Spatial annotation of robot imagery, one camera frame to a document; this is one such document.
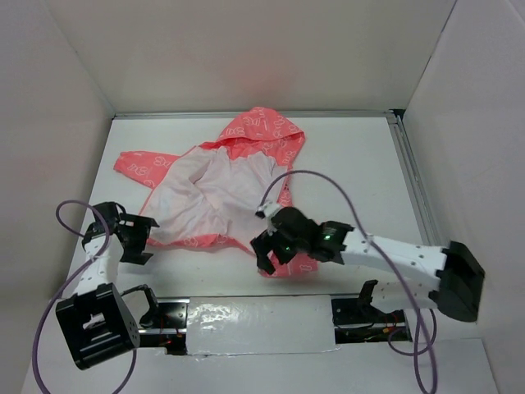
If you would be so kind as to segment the pink hooded kids jacket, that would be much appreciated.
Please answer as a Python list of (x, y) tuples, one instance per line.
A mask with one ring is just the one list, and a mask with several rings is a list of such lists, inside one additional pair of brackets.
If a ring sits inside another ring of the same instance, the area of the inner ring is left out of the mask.
[(277, 111), (253, 108), (216, 140), (181, 156), (122, 152), (114, 169), (151, 190), (140, 210), (158, 224), (150, 245), (252, 253), (250, 241), (266, 228), (255, 211), (262, 199), (292, 204), (288, 181), (273, 180), (293, 167), (305, 142), (304, 132)]

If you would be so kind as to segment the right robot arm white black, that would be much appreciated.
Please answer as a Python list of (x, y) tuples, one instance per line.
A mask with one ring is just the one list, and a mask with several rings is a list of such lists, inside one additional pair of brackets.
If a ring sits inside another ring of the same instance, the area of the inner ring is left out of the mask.
[(250, 242), (258, 269), (272, 275), (295, 257), (392, 272), (397, 282), (365, 281), (358, 312), (368, 322), (397, 309), (437, 309), (456, 321), (478, 319), (485, 271), (471, 250), (451, 241), (446, 247), (413, 245), (363, 234), (342, 222), (315, 223), (293, 207), (268, 203), (256, 215), (267, 228)]

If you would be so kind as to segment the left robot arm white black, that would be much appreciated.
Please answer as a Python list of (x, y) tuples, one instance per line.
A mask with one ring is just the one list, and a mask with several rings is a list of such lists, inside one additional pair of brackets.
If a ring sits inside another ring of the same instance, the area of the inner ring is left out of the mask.
[(132, 313), (116, 288), (120, 263), (146, 264), (145, 247), (153, 218), (127, 213), (116, 202), (94, 206), (94, 220), (81, 237), (88, 266), (72, 295), (57, 303), (56, 316), (72, 359), (86, 370), (139, 347), (139, 327), (155, 326), (162, 307), (138, 301)]

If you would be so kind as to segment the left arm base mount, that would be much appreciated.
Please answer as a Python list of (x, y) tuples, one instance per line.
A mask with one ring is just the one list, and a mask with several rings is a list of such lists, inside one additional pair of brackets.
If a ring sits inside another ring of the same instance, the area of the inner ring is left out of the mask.
[(187, 355), (189, 298), (157, 297), (147, 285), (121, 293), (137, 322), (140, 348), (158, 348), (167, 355)]

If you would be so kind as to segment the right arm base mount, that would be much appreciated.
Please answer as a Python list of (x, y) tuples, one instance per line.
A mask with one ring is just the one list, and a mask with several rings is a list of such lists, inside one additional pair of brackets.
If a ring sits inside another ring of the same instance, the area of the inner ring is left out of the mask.
[(402, 310), (381, 312), (372, 306), (378, 280), (366, 281), (358, 294), (331, 297), (332, 322), (338, 345), (367, 342), (412, 341)]

